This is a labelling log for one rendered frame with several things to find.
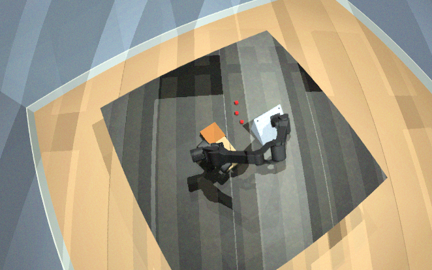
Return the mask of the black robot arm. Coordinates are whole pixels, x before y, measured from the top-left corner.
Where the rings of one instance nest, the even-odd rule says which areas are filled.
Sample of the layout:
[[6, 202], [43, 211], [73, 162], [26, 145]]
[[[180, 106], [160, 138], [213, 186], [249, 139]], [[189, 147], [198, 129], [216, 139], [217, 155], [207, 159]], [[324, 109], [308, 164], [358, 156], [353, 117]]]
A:
[[[202, 162], [199, 166], [207, 172], [212, 172], [214, 166], [224, 166], [226, 163], [234, 164], [277, 164], [286, 159], [285, 142], [287, 134], [290, 134], [290, 118], [288, 113], [270, 116], [271, 127], [277, 126], [277, 137], [265, 143], [256, 151], [229, 151], [224, 148], [223, 142], [211, 143], [207, 147], [199, 147], [190, 150], [193, 162]], [[271, 149], [271, 160], [264, 159], [264, 153]]]

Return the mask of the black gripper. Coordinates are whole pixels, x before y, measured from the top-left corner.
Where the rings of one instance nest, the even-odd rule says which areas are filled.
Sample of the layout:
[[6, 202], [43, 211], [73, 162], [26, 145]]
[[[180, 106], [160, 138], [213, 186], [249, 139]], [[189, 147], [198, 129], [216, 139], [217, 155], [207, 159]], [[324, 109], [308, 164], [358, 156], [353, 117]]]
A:
[[[196, 148], [199, 147], [207, 147], [210, 143], [208, 143], [206, 140], [203, 140]], [[225, 173], [229, 168], [232, 166], [232, 163], [226, 163], [224, 166], [219, 166], [218, 169]]]

